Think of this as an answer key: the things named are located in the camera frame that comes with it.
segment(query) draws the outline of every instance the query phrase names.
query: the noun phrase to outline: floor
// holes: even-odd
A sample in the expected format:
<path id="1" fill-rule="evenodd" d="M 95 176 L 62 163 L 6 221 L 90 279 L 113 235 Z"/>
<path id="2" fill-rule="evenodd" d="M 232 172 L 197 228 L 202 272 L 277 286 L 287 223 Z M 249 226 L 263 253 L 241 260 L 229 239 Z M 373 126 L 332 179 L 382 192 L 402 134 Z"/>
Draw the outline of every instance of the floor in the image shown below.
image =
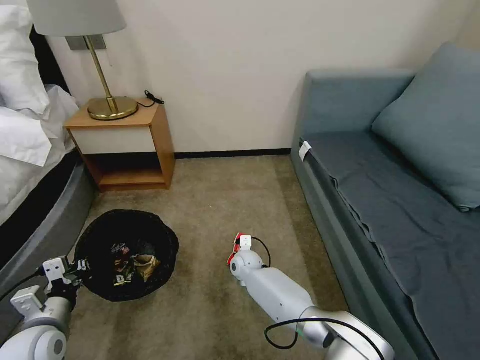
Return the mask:
<path id="1" fill-rule="evenodd" d="M 272 321 L 226 266 L 238 232 L 255 235 L 281 269 L 328 311 L 347 305 L 288 156 L 185 159 L 170 190 L 98 195 L 87 224 L 112 209 L 159 215 L 180 250 L 170 281 L 140 300 L 110 303 L 82 288 L 68 360 L 321 359 L 300 339 L 264 338 Z M 267 261 L 264 250 L 253 248 Z M 293 333 L 278 329 L 275 341 Z"/>

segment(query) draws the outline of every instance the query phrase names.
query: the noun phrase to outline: nightstand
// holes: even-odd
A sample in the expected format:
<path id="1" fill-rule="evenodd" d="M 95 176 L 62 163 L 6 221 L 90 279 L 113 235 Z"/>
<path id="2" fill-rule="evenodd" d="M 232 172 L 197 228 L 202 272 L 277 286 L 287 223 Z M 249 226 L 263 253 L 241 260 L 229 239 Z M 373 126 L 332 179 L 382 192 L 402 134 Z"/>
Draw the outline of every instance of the nightstand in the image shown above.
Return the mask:
<path id="1" fill-rule="evenodd" d="M 92 119 L 87 108 L 65 127 L 101 192 L 170 188 L 175 155 L 163 105 L 114 121 Z"/>

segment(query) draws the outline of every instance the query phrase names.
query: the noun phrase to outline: table lamp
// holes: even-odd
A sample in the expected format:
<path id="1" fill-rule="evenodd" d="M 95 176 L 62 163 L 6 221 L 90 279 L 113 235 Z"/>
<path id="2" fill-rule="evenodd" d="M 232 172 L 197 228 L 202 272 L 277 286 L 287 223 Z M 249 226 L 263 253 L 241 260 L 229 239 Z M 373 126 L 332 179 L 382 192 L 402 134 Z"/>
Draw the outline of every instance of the table lamp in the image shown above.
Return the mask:
<path id="1" fill-rule="evenodd" d="M 117 120 L 135 113 L 139 105 L 129 97 L 113 97 L 90 39 L 127 27 L 116 0 L 27 0 L 36 32 L 48 36 L 81 36 L 90 50 L 106 98 L 92 100 L 90 117 Z"/>

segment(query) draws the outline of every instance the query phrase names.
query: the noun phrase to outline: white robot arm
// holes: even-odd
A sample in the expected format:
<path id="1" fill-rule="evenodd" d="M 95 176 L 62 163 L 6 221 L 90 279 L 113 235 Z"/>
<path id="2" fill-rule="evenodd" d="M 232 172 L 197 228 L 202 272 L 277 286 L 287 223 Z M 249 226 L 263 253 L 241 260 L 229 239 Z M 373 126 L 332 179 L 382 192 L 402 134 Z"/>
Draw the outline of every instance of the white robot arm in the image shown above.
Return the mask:
<path id="1" fill-rule="evenodd" d="M 24 316 L 21 331 L 0 348 L 0 360 L 63 360 L 67 351 L 70 315 L 80 282 L 67 275 L 68 263 L 58 257 L 43 263 L 50 293 L 42 303 L 39 286 L 18 291 L 10 303 Z"/>
<path id="2" fill-rule="evenodd" d="M 353 315 L 317 308 L 309 293 L 276 268 L 266 267 L 251 250 L 252 237 L 239 234 L 228 260 L 232 275 L 246 287 L 256 303 L 278 324 L 288 326 L 312 345 L 328 349 L 326 360 L 393 360 L 393 348 L 374 330 Z"/>

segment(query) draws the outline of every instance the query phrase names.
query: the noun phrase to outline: power cord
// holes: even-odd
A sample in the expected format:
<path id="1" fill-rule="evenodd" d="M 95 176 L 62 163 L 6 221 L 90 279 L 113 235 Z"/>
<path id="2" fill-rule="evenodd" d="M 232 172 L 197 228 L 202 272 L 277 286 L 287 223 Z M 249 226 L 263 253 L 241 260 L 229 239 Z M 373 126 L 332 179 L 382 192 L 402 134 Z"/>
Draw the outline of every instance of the power cord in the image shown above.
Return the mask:
<path id="1" fill-rule="evenodd" d="M 45 275 L 45 271 L 43 267 L 39 267 L 33 274 L 27 276 L 23 280 L 17 282 L 14 286 L 12 286 L 6 293 L 4 293 L 2 296 L 0 296 L 0 303 L 11 293 L 13 292 L 16 288 L 18 288 L 20 285 L 26 283 L 28 280 L 43 276 Z"/>
<path id="2" fill-rule="evenodd" d="M 370 346 L 376 351 L 376 353 L 380 357 L 380 360 L 385 360 L 384 355 L 382 354 L 380 349 L 377 347 L 377 345 L 375 345 L 375 343 L 367 335 L 365 335 L 363 332 L 358 330 L 356 327 L 350 325 L 349 323 L 346 323 L 346 322 L 343 322 L 343 321 L 340 321 L 340 320 L 327 318 L 327 317 L 294 319 L 294 320 L 278 322 L 276 324 L 270 325 L 269 327 L 267 327 L 265 329 L 265 338 L 268 341 L 268 343 L 270 345 L 272 345 L 274 348 L 280 349 L 280 350 L 289 350 L 289 349 L 293 348 L 295 346 L 295 344 L 297 343 L 297 340 L 299 338 L 299 334 L 297 332 L 295 332 L 295 339 L 293 340 L 293 342 L 290 345 L 287 345 L 287 346 L 282 346 L 282 345 L 278 345 L 278 344 L 274 343 L 269 338 L 269 332 L 273 329 L 276 329 L 276 328 L 279 328 L 279 327 L 282 327 L 282 326 L 285 326 L 285 325 L 298 324 L 298 323 L 330 323 L 330 324 L 337 324 L 337 325 L 341 325 L 341 326 L 344 326 L 346 328 L 349 328 L 350 330 L 353 330 L 358 335 L 360 335 L 362 338 L 364 338 L 370 344 Z"/>
<path id="3" fill-rule="evenodd" d="M 251 238 L 254 239 L 254 240 L 257 240 L 260 244 L 263 245 L 263 247 L 264 247 L 265 250 L 266 250 L 266 253 L 268 254 L 268 266 L 264 265 L 264 267 L 266 267 L 266 268 L 271 268 L 271 267 L 272 267 L 272 257 L 270 256 L 269 248 L 268 248 L 267 245 L 265 245 L 265 243 L 264 243 L 262 240 L 260 240 L 258 237 L 252 236 Z"/>
<path id="4" fill-rule="evenodd" d="M 147 99 L 149 100 L 152 100 L 153 102 L 151 103 L 151 105 L 143 105 L 141 102 L 138 102 L 138 105 L 141 105 L 143 106 L 144 108 L 151 108 L 153 105 L 155 104 L 165 104 L 165 101 L 163 101 L 162 99 L 159 99 L 159 98 L 156 98 L 150 91 L 148 90 L 145 90 L 145 96 Z"/>

